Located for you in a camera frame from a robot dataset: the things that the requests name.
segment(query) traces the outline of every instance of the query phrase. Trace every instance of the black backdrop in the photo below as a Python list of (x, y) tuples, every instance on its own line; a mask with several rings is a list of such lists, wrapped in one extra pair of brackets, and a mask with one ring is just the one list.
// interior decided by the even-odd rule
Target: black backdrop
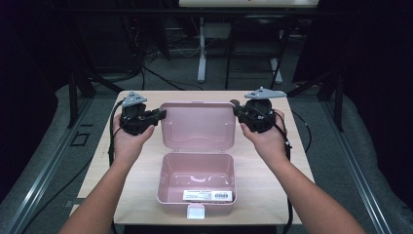
[(321, 12), (340, 9), (362, 17), (316, 19), (293, 80), (315, 79), (345, 62), (344, 93), (372, 137), (378, 167), (413, 209), (413, 2), (319, 1)]
[(49, 128), (69, 66), (33, 1), (0, 3), (0, 201)]

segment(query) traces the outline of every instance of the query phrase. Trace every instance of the wooden table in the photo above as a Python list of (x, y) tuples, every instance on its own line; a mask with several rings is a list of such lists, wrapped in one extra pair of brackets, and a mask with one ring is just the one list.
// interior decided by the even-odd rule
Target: wooden table
[[(121, 92), (118, 100), (129, 92)], [(167, 100), (230, 100), (237, 99), (245, 104), (247, 99), (243, 91), (139, 91), (147, 97), (148, 110), (159, 108)], [(298, 135), (295, 122), (285, 97), (271, 99), (273, 107), (285, 113), (288, 138), (291, 141), (291, 162), (309, 179), (314, 181), (309, 163)], [(78, 200), (85, 198), (109, 168), (107, 150), (109, 147), (109, 122), (97, 146)], [(196, 220), (184, 215), (166, 214), (157, 201), (157, 189), (164, 155), (171, 149), (164, 146), (161, 127), (145, 143), (140, 157), (128, 175), (115, 214), (115, 222), (120, 224), (155, 224), (155, 225), (261, 225), (284, 224), (288, 211), (286, 195), (276, 177), (256, 153), (252, 143), (244, 137), (237, 121), (235, 144), (228, 153), (235, 160), (235, 174), (238, 198), (229, 215)], [(301, 223), (294, 213), (294, 222)]]

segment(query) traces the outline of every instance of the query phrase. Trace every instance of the hinged lunch box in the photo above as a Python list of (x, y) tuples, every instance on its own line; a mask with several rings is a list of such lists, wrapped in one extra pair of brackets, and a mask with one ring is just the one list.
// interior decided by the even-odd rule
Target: hinged lunch box
[(227, 215), (237, 199), (234, 158), (236, 117), (231, 102), (169, 101), (161, 110), (164, 156), (158, 201), (171, 215)]

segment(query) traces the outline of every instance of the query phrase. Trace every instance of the human hand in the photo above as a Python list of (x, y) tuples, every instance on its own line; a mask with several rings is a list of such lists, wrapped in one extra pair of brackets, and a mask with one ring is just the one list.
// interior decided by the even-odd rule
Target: human hand
[(113, 133), (115, 143), (114, 164), (122, 163), (131, 167), (142, 151), (143, 143), (152, 136), (155, 126), (151, 125), (141, 135), (133, 136), (121, 129), (121, 115), (113, 119)]
[[(276, 110), (276, 124), (286, 133), (285, 125), (283, 124), (284, 114)], [(270, 161), (287, 160), (285, 155), (285, 142), (282, 134), (275, 127), (270, 130), (258, 134), (252, 132), (245, 123), (241, 123), (244, 136), (252, 141), (255, 150), (261, 156), (265, 163)]]

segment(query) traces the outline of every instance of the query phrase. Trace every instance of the white sticker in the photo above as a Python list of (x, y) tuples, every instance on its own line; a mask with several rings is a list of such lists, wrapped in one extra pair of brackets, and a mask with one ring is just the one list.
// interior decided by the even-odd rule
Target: white sticker
[(189, 202), (232, 202), (232, 191), (184, 190), (183, 200)]

